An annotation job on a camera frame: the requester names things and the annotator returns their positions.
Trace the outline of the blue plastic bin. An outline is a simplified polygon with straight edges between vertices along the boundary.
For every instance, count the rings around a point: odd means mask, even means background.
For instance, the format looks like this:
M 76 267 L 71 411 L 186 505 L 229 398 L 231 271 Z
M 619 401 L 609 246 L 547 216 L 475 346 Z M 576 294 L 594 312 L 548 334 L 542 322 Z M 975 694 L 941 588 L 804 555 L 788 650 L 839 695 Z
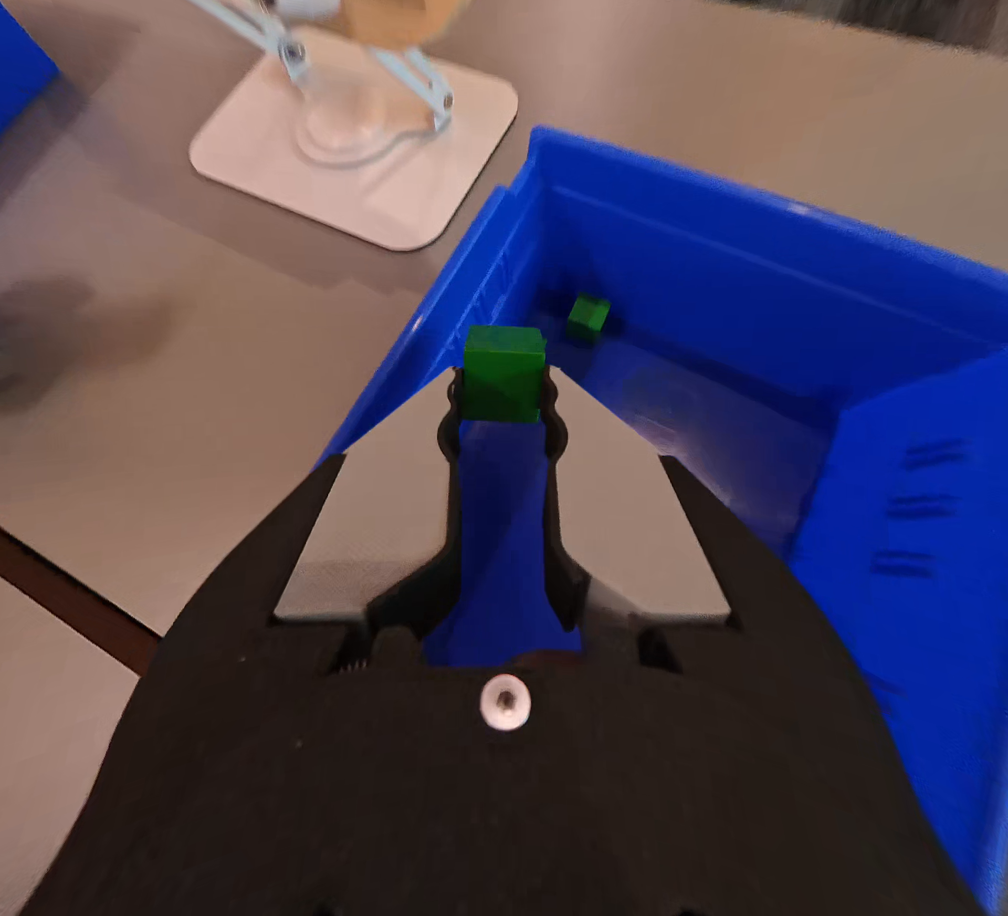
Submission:
M 1 5 L 1 134 L 59 75 L 54 60 Z
M 564 336 L 578 293 L 602 336 Z M 473 324 L 678 457 L 852 652 L 954 865 L 1006 899 L 1006 273 L 539 127 L 334 433 L 342 452 Z

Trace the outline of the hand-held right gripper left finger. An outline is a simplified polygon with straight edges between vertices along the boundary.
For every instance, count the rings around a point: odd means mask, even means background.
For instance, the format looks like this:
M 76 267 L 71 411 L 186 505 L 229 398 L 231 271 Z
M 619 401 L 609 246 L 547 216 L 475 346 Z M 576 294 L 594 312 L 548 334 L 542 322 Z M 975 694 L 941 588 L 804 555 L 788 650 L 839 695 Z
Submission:
M 433 632 L 461 588 L 460 398 L 448 368 L 344 453 L 274 614 Z

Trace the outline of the wooden board document stand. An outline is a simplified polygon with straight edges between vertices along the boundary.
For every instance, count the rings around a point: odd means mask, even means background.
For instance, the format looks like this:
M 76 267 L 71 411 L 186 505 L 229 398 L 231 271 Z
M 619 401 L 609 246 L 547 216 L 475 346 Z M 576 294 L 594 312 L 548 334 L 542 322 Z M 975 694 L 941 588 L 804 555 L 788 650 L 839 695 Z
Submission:
M 425 51 L 472 0 L 186 0 L 261 53 L 195 135 L 209 181 L 390 252 L 446 229 L 518 110 Z

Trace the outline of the green wooden cube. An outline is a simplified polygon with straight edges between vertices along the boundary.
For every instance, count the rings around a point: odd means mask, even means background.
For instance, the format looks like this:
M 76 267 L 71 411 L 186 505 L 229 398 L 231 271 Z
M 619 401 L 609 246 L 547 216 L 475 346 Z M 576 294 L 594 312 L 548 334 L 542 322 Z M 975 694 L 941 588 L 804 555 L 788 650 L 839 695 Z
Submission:
M 540 420 L 547 343 L 539 329 L 473 325 L 464 347 L 461 417 L 532 424 Z
M 564 336 L 576 343 L 597 344 L 610 310 L 611 302 L 607 298 L 578 293 L 565 321 Z

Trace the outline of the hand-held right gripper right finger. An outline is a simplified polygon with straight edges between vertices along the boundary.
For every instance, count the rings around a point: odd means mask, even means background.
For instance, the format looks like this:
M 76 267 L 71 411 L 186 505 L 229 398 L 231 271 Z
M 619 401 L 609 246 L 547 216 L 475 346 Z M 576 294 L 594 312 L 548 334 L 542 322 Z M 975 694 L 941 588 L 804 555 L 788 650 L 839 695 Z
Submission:
M 644 629 L 725 621 L 730 607 L 658 452 L 560 368 L 545 370 L 540 417 L 544 584 L 562 627 L 588 613 Z

